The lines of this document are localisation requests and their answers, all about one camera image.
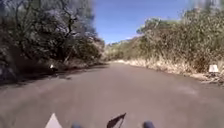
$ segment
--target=roadside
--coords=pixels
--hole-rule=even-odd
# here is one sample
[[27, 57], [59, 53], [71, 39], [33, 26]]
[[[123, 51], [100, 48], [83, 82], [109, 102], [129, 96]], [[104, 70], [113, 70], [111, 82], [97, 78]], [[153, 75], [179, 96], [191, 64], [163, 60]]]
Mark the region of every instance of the roadside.
[[149, 68], [149, 69], [154, 69], [157, 71], [163, 71], [171, 74], [181, 74], [184, 76], [192, 77], [197, 80], [200, 80], [202, 83], [208, 83], [208, 84], [217, 84], [220, 87], [224, 86], [224, 76], [219, 73], [216, 74], [215, 76], [212, 76], [209, 73], [188, 73], [186, 71], [181, 71], [184, 69], [186, 65], [172, 65], [172, 64], [167, 64], [164, 62], [156, 62], [156, 63], [149, 63], [146, 62], [143, 59], [135, 59], [135, 60], [116, 60], [116, 61], [111, 61], [115, 63], [123, 63], [131, 66], [137, 66], [137, 67], [144, 67], [144, 68]]

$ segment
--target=sky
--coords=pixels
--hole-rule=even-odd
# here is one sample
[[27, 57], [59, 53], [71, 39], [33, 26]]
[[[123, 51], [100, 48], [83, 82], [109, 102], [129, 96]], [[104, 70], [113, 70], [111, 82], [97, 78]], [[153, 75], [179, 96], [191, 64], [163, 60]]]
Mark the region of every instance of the sky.
[[106, 43], [137, 36], [146, 19], [180, 19], [189, 0], [94, 0], [94, 26]]

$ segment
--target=asphalt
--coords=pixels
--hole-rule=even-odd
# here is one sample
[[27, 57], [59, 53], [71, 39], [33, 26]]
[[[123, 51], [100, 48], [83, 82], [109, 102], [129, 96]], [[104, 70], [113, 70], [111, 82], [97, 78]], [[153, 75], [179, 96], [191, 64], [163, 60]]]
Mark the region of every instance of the asphalt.
[[123, 64], [98, 66], [0, 90], [0, 128], [44, 128], [55, 113], [63, 128], [223, 128], [224, 90], [215, 85]]

